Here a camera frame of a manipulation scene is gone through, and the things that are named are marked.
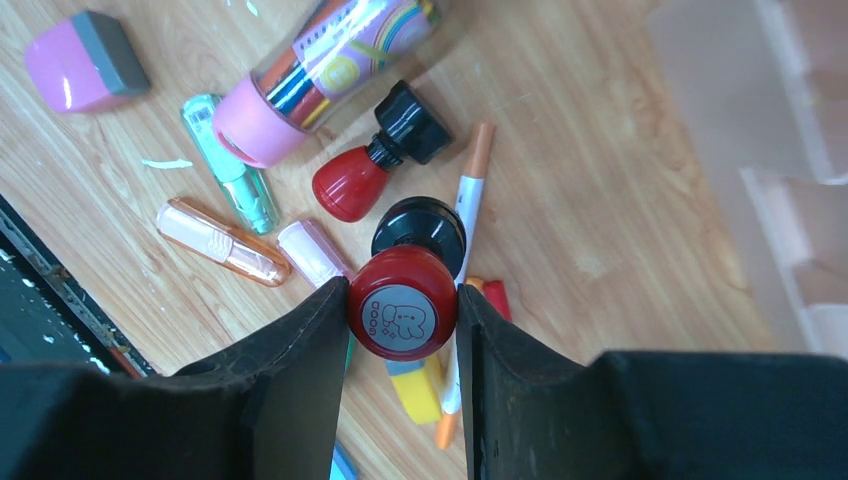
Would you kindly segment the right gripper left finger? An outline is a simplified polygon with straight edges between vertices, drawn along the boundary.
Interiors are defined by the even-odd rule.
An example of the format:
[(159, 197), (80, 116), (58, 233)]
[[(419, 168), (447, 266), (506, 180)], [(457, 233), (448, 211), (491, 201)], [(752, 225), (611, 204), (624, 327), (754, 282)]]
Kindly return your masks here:
[(326, 479), (348, 351), (337, 277), (170, 376), (1, 369), (5, 479)]

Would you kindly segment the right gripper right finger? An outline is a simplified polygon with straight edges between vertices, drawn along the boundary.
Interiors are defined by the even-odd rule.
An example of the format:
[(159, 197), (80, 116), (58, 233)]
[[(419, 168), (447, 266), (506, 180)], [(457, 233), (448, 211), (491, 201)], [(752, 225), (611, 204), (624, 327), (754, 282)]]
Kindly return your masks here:
[(847, 364), (607, 351), (588, 365), (458, 294), (472, 479), (843, 479)]

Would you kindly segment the red round stamp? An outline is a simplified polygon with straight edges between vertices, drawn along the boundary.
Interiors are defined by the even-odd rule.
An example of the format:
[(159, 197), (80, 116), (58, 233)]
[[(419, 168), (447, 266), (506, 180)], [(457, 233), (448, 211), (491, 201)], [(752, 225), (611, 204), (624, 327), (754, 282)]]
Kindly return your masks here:
[(457, 323), (456, 277), (466, 250), (464, 225), (443, 201), (415, 196), (390, 207), (372, 258), (349, 287), (347, 323), (360, 344), (398, 362), (437, 352)]

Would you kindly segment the pink plastic file organizer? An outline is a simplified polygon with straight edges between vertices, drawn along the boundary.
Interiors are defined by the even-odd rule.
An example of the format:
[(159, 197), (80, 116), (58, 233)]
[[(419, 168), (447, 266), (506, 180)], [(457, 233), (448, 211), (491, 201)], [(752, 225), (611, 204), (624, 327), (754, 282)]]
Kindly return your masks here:
[(647, 27), (758, 308), (847, 353), (847, 5), (665, 1)]

